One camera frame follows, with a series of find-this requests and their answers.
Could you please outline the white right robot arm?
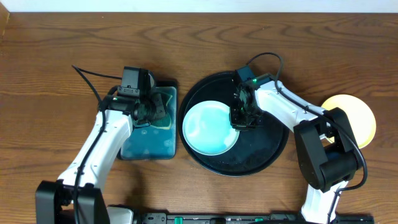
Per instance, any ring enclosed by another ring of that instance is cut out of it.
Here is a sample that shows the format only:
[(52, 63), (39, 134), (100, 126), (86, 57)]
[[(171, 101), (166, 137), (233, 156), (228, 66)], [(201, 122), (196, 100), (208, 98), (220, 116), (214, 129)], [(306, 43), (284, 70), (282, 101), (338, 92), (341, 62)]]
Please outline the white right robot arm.
[(342, 192), (362, 187), (368, 169), (346, 113), (311, 105), (271, 74), (233, 76), (236, 85), (230, 121), (234, 129), (254, 129), (271, 114), (295, 136), (300, 171), (308, 182), (301, 214), (306, 222), (333, 223)]

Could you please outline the green yellow scrub sponge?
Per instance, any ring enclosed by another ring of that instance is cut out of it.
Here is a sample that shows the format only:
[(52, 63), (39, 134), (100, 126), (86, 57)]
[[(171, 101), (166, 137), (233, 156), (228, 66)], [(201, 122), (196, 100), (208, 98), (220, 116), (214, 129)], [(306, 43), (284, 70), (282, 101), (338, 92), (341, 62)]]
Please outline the green yellow scrub sponge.
[(169, 108), (172, 95), (165, 92), (158, 92), (153, 95), (153, 100), (161, 100), (157, 106), (156, 119), (151, 121), (151, 126), (158, 129), (168, 130), (172, 127), (172, 110)]

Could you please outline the mint plate top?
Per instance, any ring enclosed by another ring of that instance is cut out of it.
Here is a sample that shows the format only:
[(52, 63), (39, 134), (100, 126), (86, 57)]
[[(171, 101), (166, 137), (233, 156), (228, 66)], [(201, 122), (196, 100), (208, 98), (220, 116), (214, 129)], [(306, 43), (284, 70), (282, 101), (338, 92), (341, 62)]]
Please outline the mint plate top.
[(219, 101), (202, 101), (191, 107), (182, 123), (188, 146), (205, 156), (218, 156), (237, 142), (239, 131), (229, 118), (230, 107)]

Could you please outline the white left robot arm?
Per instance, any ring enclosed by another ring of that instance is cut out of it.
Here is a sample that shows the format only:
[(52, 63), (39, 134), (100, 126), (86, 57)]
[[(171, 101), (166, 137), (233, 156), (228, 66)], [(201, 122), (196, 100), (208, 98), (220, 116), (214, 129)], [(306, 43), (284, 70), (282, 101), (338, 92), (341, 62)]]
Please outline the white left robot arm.
[(136, 127), (165, 120), (173, 96), (156, 88), (138, 96), (114, 86), (98, 103), (95, 125), (75, 160), (55, 182), (35, 193), (37, 223), (134, 223), (130, 208), (104, 204), (102, 188), (114, 160)]

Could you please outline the yellow plate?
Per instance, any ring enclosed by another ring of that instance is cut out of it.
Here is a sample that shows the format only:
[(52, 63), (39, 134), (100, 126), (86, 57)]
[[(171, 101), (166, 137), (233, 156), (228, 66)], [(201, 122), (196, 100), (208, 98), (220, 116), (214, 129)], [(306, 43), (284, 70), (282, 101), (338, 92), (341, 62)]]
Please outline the yellow plate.
[(342, 109), (348, 116), (354, 137), (360, 149), (366, 147), (376, 134), (376, 119), (370, 107), (352, 95), (335, 95), (322, 103), (322, 108)]

